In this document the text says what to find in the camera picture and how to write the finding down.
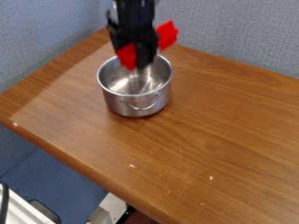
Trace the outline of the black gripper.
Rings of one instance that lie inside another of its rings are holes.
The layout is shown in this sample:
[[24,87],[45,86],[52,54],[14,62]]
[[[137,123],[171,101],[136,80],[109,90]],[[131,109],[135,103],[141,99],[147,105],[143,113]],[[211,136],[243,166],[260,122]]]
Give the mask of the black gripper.
[[136,68],[144,69],[155,60],[157,34],[153,28],[155,0],[112,0],[107,11],[107,30],[115,52],[135,43]]

